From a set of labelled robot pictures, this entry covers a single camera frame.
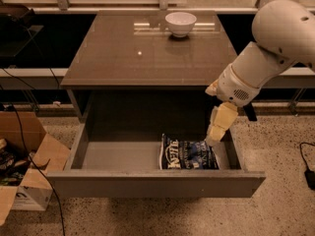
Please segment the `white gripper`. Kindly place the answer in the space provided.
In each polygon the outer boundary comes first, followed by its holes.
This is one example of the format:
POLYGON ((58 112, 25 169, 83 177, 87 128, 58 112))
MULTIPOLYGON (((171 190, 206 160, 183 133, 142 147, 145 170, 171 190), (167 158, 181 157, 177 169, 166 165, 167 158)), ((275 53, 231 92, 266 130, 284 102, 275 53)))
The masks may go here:
POLYGON ((206 88, 206 94, 217 96, 221 101, 228 101, 215 106, 212 110, 205 137, 209 147, 219 143, 236 120, 238 116, 236 106, 243 107, 250 103, 258 95, 261 87, 253 66, 230 63, 220 74, 219 79, 206 88))

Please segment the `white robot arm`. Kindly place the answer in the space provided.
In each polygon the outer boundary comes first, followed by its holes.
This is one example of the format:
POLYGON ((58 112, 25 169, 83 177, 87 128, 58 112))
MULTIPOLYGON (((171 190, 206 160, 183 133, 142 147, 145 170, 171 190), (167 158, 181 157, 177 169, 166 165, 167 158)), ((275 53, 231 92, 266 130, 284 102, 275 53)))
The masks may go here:
POLYGON ((315 65, 315 17, 302 5, 275 0, 261 7, 252 23, 254 40, 206 88, 220 100, 214 107, 205 141, 214 146, 262 86, 296 63, 315 65))

